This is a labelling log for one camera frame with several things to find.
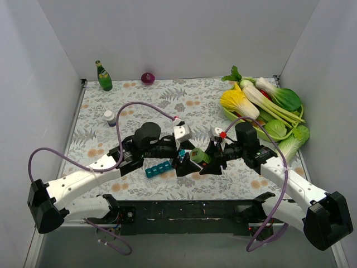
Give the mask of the green pill bottle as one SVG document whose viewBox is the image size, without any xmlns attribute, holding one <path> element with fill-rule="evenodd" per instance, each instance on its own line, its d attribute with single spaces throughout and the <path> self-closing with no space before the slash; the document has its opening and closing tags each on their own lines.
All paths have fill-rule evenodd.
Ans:
<svg viewBox="0 0 357 268">
<path fill-rule="evenodd" d="M 194 148 L 190 152 L 190 159 L 199 165 L 206 165 L 211 161 L 211 157 L 200 148 Z"/>
</svg>

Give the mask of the teal weekly pill organizer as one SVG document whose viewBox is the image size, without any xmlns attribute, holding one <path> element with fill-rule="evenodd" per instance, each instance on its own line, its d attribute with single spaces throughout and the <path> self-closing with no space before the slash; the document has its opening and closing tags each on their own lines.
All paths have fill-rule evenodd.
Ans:
<svg viewBox="0 0 357 268">
<path fill-rule="evenodd" d="M 181 150 L 178 152 L 178 157 L 180 160 L 182 160 L 185 156 L 185 150 Z M 143 157 L 146 159 L 147 157 L 147 152 L 143 154 Z M 145 173 L 147 178 L 153 178 L 154 176 L 161 175 L 167 171 L 175 169 L 175 160 L 177 159 L 170 159 L 170 160 L 165 160 L 162 161 L 159 164 L 153 165 L 152 167 L 145 168 Z"/>
</svg>

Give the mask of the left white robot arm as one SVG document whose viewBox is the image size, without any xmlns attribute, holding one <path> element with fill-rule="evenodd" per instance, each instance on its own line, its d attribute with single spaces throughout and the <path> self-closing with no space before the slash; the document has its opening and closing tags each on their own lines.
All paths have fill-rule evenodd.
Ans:
<svg viewBox="0 0 357 268">
<path fill-rule="evenodd" d="M 158 124 L 146 122 L 135 133 L 119 142 L 107 154 L 89 166 L 82 166 L 63 178 L 43 182 L 31 179 L 27 205 L 40 234 L 59 228 L 65 221 L 99 218 L 113 223 L 122 216 L 107 197 L 94 204 L 79 205 L 74 200 L 108 181 L 127 175 L 143 166 L 145 158 L 173 159 L 177 176 L 194 173 L 198 166 L 187 160 L 179 162 L 179 150 L 194 148 L 189 126 L 179 118 L 174 120 L 173 134 L 161 137 Z"/>
</svg>

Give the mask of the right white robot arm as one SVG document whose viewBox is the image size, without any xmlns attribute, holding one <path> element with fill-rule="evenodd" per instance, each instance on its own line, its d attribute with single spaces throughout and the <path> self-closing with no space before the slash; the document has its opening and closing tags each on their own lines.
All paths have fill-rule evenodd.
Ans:
<svg viewBox="0 0 357 268">
<path fill-rule="evenodd" d="M 290 170 L 285 156 L 280 157 L 259 143 L 250 123 L 237 124 L 235 133 L 237 140 L 227 144 L 221 128 L 211 129 L 210 144 L 205 151 L 210 162 L 201 173 L 220 175 L 227 161 L 241 158 L 249 168 L 282 189 L 278 197 L 270 192 L 256 197 L 250 207 L 239 212 L 241 219 L 267 223 L 275 218 L 284 222 L 281 232 L 292 226 L 322 251 L 351 234 L 353 224 L 342 194 L 328 193 Z"/>
</svg>

